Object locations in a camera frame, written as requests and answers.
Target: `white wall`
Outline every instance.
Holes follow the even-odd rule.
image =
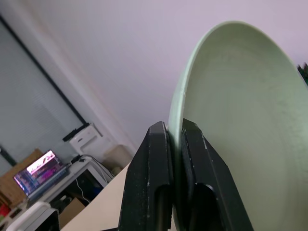
[[[251,23],[295,64],[308,61],[304,0],[19,0],[50,32],[138,147],[167,121],[171,97],[201,36],[226,20]]]

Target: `cardboard box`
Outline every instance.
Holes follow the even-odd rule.
[[[0,200],[10,208],[16,207],[26,198],[26,194],[18,186],[13,177],[42,155],[43,153],[39,149],[34,150],[26,159],[12,167],[7,173],[0,177]]]
[[[60,229],[77,216],[84,208],[85,206],[77,198],[73,199],[59,215]]]

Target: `cable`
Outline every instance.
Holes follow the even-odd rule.
[[[90,201],[89,201],[89,200],[87,200],[87,199],[84,197],[82,189],[81,189],[80,187],[79,187],[79,189],[81,190],[81,195],[82,195],[82,198],[90,204]]]

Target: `window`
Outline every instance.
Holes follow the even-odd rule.
[[[35,148],[65,160],[74,150],[62,138],[82,125],[0,21],[0,145],[17,162]],[[0,156],[0,175],[10,167]]]

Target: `laptop screen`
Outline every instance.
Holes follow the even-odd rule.
[[[27,196],[64,168],[53,151],[46,152],[38,160],[14,176],[14,180]]]

